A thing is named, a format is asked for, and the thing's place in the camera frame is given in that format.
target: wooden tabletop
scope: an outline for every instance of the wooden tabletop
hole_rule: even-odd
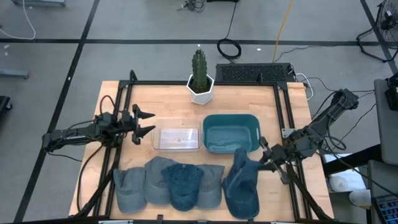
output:
[[[302,128],[311,122],[311,116],[308,109],[305,90],[302,83],[288,83],[290,103],[296,128]],[[102,83],[99,93],[95,114],[100,113],[100,99],[104,95],[116,98],[118,82],[107,81]],[[123,93],[121,106],[124,104]],[[283,93],[280,92],[282,109],[284,111],[284,121],[288,126],[287,115]],[[275,98],[273,87],[271,86],[214,86],[212,100],[204,106],[195,105],[191,102],[190,95],[184,85],[134,85],[132,88],[131,106],[136,103],[142,111],[156,114],[155,117],[140,120],[141,126],[152,125],[160,118],[189,118],[197,119],[202,122],[204,117],[209,114],[253,114],[260,122],[261,134],[266,137],[270,146],[281,144],[280,128],[277,111],[275,107]],[[104,100],[103,111],[112,113],[113,106],[109,100]],[[83,163],[100,146],[93,142],[86,147]],[[88,201],[93,192],[98,187],[98,181],[103,163],[105,149],[89,161],[83,173],[81,182],[81,205]],[[113,152],[111,153],[109,166],[113,161]],[[210,154],[202,146],[197,152],[159,152],[151,145],[151,137],[148,134],[141,141],[141,145],[136,146],[131,142],[131,135],[123,142],[121,160],[119,169],[126,170],[131,167],[144,166],[144,164],[155,156],[163,156],[173,159],[177,162],[188,164],[220,164],[225,166],[224,176],[227,175],[233,163],[232,154]],[[262,156],[262,150],[258,149],[249,154],[253,160],[259,160]],[[305,180],[307,189],[312,197],[317,201],[325,213],[333,217],[328,189],[323,175],[320,157],[315,154],[313,157],[303,161]],[[257,190],[260,201],[260,212],[254,219],[255,221],[294,221],[292,212],[292,202],[290,199],[289,186],[280,181],[278,173],[262,171],[259,173]],[[298,201],[301,217],[305,217],[302,206],[302,198],[298,193]],[[103,194],[100,214],[104,214],[105,201],[108,196],[106,189]],[[70,207],[70,214],[75,214],[76,209],[76,191]],[[221,205],[216,210],[199,210],[196,207],[188,212],[180,212],[171,205],[158,206],[148,203],[146,208],[133,214],[123,214],[119,211],[114,195],[114,202],[111,212],[111,218],[118,219],[140,219],[155,220],[158,214],[164,216],[164,220],[212,220],[212,221],[235,221],[228,211],[224,195]]]

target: teal plastic bin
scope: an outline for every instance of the teal plastic bin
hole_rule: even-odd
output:
[[[204,145],[212,153],[229,154],[239,148],[252,152],[260,147],[260,123],[251,114],[209,115],[203,133]]]

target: yellow cable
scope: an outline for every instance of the yellow cable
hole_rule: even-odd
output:
[[[280,38],[280,35],[282,34],[282,30],[284,29],[287,17],[289,16],[289,12],[290,12],[290,10],[291,10],[291,8],[293,6],[293,2],[294,2],[294,0],[290,0],[289,8],[286,11],[286,14],[285,14],[285,17],[284,17],[284,21],[282,22],[282,25],[280,26],[279,33],[278,33],[278,38],[276,38],[276,44],[275,44],[275,50],[274,50],[274,58],[272,59],[272,63],[275,62],[276,54],[278,52],[279,38]]]

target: gray floor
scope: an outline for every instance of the gray floor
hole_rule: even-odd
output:
[[[226,35],[233,3],[213,2],[201,13],[177,12],[183,0],[101,0],[95,14],[90,39],[220,39]],[[68,0],[67,7],[27,8],[42,39],[79,39],[93,0]],[[376,16],[377,0],[368,0]],[[275,40],[289,0],[245,0],[236,8],[231,39]],[[21,7],[0,2],[0,24],[19,36],[30,36]],[[359,1],[301,0],[293,5],[282,40],[355,40],[370,28]],[[366,37],[376,41],[374,34]],[[0,223],[11,222],[24,193],[39,153],[41,135],[46,132],[77,44],[1,44],[0,67],[27,69],[28,80],[0,79],[0,95],[12,97],[14,109],[0,129]],[[216,45],[201,45],[208,61],[208,73],[215,76],[217,63],[228,63]],[[281,45],[279,53],[296,46]],[[83,48],[57,128],[90,119],[103,80],[120,80],[134,69],[140,80],[186,80],[196,44],[118,45],[86,44]],[[237,61],[271,62],[273,45],[242,45]],[[383,56],[380,47],[367,47]],[[284,55],[296,72],[320,77],[329,88],[371,90],[375,78],[392,75],[388,64],[362,54],[359,47],[316,47]],[[308,102],[312,113],[329,94],[320,82],[311,80],[315,96]],[[360,100],[359,108],[345,113],[331,131],[342,137],[374,104],[372,95]],[[371,111],[345,139],[348,152],[356,152],[379,142],[376,110]],[[58,151],[82,158],[83,146]],[[25,221],[61,218],[68,215],[80,163],[47,156],[30,201]],[[365,223],[365,212],[350,205],[344,194],[331,195],[336,218]]]

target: baseball cap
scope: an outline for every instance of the baseball cap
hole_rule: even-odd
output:
[[[156,205],[168,205],[170,203],[167,181],[161,172],[164,168],[177,164],[177,162],[156,156],[145,164],[145,198]]]
[[[147,201],[144,196],[145,169],[143,167],[133,167],[128,170],[115,169],[113,179],[121,212],[133,213],[145,208]]]
[[[178,211],[191,210],[198,202],[204,171],[191,164],[175,164],[162,170],[169,185],[170,202]]]
[[[197,207],[201,209],[214,209],[221,203],[221,177],[224,174],[224,166],[199,165],[203,170],[199,186]]]
[[[235,218],[251,219],[260,211],[257,177],[260,163],[248,158],[244,149],[234,152],[234,164],[222,187],[229,212]]]

